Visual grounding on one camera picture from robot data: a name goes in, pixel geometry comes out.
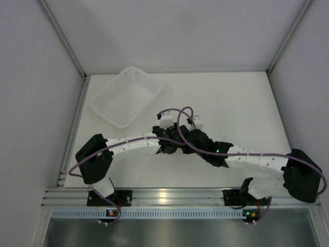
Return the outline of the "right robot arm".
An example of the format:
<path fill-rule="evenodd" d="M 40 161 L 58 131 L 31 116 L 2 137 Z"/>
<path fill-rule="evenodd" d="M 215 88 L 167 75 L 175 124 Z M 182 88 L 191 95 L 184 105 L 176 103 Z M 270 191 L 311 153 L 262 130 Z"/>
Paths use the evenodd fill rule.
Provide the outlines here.
<path fill-rule="evenodd" d="M 292 149 L 289 154 L 255 153 L 232 143 L 215 142 L 199 129 L 180 130 L 179 134 L 187 145 L 184 153 L 194 152 L 214 167 L 253 173 L 240 189 L 245 204 L 286 194 L 305 203 L 315 203 L 318 197 L 322 170 L 302 150 Z"/>

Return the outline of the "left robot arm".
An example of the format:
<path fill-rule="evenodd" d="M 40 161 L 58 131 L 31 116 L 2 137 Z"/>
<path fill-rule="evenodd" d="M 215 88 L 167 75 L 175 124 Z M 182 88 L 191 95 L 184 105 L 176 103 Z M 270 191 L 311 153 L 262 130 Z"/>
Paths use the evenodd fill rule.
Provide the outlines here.
<path fill-rule="evenodd" d="M 116 199 L 116 190 L 108 170 L 113 161 L 136 154 L 172 154 L 177 148 L 187 144 L 177 134 L 173 137 L 168 131 L 154 126 L 151 132 L 130 138 L 110 139 L 102 134 L 94 135 L 75 155 L 77 164 L 68 174 L 83 179 L 86 185 L 98 193 L 98 199 L 104 205 L 112 205 Z"/>

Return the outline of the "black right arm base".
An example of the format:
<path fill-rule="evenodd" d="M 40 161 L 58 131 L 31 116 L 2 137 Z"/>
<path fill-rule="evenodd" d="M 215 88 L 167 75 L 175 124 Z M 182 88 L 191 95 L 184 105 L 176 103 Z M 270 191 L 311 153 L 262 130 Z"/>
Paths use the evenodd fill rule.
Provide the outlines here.
<path fill-rule="evenodd" d="M 241 209 L 246 206 L 267 206 L 269 198 L 256 199 L 247 192 L 239 189 L 228 189 L 223 191 L 225 206 Z"/>

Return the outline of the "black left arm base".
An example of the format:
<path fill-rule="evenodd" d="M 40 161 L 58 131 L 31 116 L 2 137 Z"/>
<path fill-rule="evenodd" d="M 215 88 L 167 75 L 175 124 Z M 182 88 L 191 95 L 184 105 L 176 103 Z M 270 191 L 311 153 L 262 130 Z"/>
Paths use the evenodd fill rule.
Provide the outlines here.
<path fill-rule="evenodd" d="M 117 206 L 121 207 L 130 207 L 131 206 L 131 199 L 132 199 L 132 191 L 131 190 L 116 190 L 116 192 L 107 197 L 109 201 L 112 201 Z M 87 206 L 93 206 L 93 207 L 100 207 L 100 206 L 111 206 L 110 203 L 103 200 L 101 197 L 99 197 L 93 190 L 88 192 L 87 197 Z"/>

